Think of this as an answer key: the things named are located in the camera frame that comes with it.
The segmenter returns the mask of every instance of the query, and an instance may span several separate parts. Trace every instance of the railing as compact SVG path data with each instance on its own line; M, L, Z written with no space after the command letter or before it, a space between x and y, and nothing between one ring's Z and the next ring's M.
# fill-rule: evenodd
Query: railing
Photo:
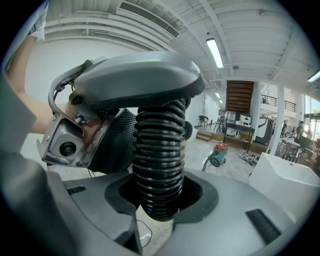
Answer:
M277 107L278 106L278 99L275 97L267 96L267 95L261 95L261 103ZM285 100L284 101L284 109L296 112L296 104Z

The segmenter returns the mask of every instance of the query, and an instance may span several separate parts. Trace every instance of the shelf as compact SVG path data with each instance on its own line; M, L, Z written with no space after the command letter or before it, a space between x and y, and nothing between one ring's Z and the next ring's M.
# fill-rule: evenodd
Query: shelf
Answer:
M231 140L235 140L235 141L239 141L239 142L244 142L244 143L247 143L247 144L251 144L249 141L247 141L247 140L245 140L245 139L242 139L242 138L235 138L235 137L231 137L231 136L228 136L228 135L226 135L225 137L228 138L228 139L231 139Z
M230 123L230 122L227 122L225 127L233 128L233 129L236 129L239 131L248 132L248 133L252 133L252 134L255 132L255 129L252 127L247 127L247 126L243 126L243 125L239 125L239 124L235 124L235 123Z

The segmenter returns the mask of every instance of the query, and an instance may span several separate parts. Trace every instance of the white counter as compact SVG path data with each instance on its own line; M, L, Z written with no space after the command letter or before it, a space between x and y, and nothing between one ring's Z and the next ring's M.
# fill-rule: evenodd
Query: white counter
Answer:
M309 167L262 153L250 185L294 220L309 212L320 195L320 178Z

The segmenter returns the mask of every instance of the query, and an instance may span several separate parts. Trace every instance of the black mesh panel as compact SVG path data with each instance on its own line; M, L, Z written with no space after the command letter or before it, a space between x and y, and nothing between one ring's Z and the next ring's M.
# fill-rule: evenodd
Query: black mesh panel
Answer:
M104 174L126 170L132 163L136 116L125 109L111 124L88 169Z

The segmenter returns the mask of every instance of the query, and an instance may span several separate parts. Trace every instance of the table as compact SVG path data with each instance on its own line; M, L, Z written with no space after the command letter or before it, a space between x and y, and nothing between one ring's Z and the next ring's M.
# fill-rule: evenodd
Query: table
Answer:
M247 149L246 149L246 152L248 153L248 151L250 149L252 137L255 133L255 129L251 128L251 127L235 124L235 123L230 123L230 122L227 122L225 124L225 127L226 127L226 130L225 130L225 133L223 136L223 142L225 142L226 138L231 139L231 140L235 140L235 141L239 141L239 142L244 142L244 143L248 144ZM228 128L236 129L236 130L243 131L243 132L248 132L249 133L249 140L228 136L227 135Z
M277 155L279 154L283 142L286 143L286 146L285 146L285 148L284 148L283 154L286 153L286 151L288 150L289 145L293 145L294 148L300 147L300 144L294 142L293 140L290 140L290 139L288 139L288 138L281 138L281 143L280 143L279 149L277 150L275 156L277 156Z

